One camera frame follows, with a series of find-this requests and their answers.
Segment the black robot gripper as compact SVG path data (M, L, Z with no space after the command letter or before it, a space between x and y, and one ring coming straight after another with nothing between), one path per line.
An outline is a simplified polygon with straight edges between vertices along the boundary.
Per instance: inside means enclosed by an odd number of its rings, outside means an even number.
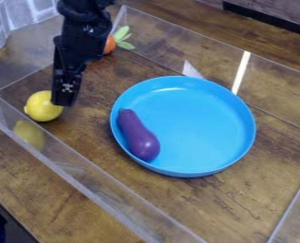
M62 34L54 37L54 67L51 103L72 106L82 84L86 64L103 57L112 21L96 18L91 22L63 19Z

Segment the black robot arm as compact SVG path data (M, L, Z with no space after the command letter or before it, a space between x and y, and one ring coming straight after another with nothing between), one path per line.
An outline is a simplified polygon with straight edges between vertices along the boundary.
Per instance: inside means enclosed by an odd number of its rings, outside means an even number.
M90 61L104 55L112 21L106 7L114 0L59 0L62 33L54 38L51 103L71 106L78 98L82 76Z

